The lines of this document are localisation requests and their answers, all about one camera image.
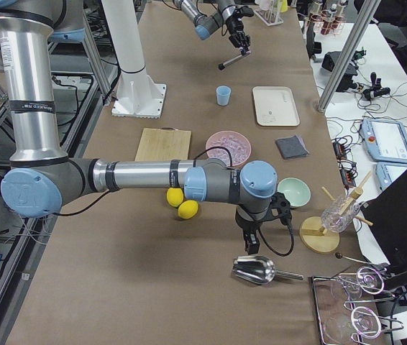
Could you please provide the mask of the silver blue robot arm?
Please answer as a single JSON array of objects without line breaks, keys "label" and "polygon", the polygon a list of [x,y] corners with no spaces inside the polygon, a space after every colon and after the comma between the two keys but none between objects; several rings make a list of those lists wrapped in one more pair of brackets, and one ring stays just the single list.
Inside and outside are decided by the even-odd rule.
[{"label": "silver blue robot arm", "polygon": [[211,15],[200,12],[197,1],[178,0],[174,5],[192,22],[196,34],[201,40],[208,39],[217,29],[226,26],[229,41],[242,55],[250,51],[250,36],[244,32],[243,17],[253,17],[254,12],[248,6],[237,6],[234,1],[217,1],[217,10]]},{"label": "silver blue robot arm", "polygon": [[[193,20],[199,37],[208,38],[223,24],[243,55],[249,35],[242,17],[247,6],[218,1],[215,15],[206,17],[192,1],[174,1]],[[147,74],[132,1],[102,1],[119,61],[121,115],[160,117],[166,85]],[[182,188],[186,199],[237,205],[235,220],[242,229],[245,251],[257,254],[257,232],[264,221],[280,218],[278,175],[264,161],[227,167],[218,159],[164,162],[107,162],[73,159],[60,145],[52,86],[48,40],[82,42],[86,36],[83,1],[0,1],[0,51],[12,115],[15,153],[11,170],[1,181],[5,203],[20,216],[40,218],[90,193],[124,188]]]}]

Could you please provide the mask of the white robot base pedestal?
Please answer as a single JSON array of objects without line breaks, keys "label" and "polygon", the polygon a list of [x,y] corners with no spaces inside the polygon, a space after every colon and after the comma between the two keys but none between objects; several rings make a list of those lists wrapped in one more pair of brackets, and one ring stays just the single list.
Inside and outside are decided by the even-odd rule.
[{"label": "white robot base pedestal", "polygon": [[167,86],[147,73],[133,1],[102,2],[121,75],[113,116],[158,119]]}]

